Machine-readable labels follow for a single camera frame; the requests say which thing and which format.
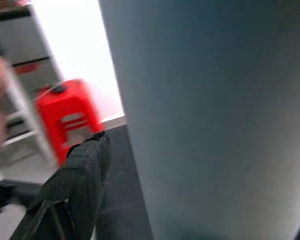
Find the dark floor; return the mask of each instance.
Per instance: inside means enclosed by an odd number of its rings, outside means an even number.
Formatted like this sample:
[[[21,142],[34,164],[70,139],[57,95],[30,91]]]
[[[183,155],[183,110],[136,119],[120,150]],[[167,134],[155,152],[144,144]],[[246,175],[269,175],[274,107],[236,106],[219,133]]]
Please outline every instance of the dark floor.
[[[107,133],[111,138],[112,160],[97,239],[152,240],[127,127],[116,127]]]

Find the stool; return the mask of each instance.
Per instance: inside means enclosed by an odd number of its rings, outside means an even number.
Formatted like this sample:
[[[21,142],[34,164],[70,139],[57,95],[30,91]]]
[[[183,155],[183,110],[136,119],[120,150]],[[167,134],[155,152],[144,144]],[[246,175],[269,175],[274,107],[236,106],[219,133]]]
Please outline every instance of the stool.
[[[60,166],[65,162],[71,147],[66,145],[67,132],[85,126],[89,127],[91,133],[102,131],[102,124],[89,98],[87,87],[80,79],[63,82],[51,89],[43,89],[38,95],[36,106]],[[66,118],[73,115],[80,117],[65,122]]]

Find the floor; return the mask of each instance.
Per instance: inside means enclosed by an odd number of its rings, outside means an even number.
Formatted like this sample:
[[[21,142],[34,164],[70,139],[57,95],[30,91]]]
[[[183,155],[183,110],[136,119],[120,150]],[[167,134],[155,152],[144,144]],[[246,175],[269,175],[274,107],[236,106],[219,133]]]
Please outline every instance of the floor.
[[[112,160],[105,198],[97,225],[98,240],[152,240],[152,231],[127,134],[126,125],[107,130]],[[45,182],[55,171],[37,154],[2,167],[7,179]],[[22,219],[24,209],[10,205],[0,214],[0,240],[9,239]]]

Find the red plastic stool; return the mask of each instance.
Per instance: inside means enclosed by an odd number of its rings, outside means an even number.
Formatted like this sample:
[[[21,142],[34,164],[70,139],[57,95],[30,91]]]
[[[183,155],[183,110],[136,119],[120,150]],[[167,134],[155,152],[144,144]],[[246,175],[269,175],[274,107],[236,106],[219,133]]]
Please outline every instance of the red plastic stool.
[[[63,82],[49,92],[43,89],[39,93],[36,105],[60,166],[65,162],[71,147],[66,145],[68,131],[85,126],[89,127],[92,133],[102,131],[97,111],[82,80]],[[64,122],[65,117],[77,114],[80,115],[79,118]]]

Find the white wall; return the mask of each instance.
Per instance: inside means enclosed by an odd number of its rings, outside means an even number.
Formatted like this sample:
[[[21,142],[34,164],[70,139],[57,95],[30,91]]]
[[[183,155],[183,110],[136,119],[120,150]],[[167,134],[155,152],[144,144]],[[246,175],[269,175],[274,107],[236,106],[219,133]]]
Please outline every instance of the white wall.
[[[97,0],[33,0],[33,13],[62,80],[88,82],[102,121],[124,115]]]

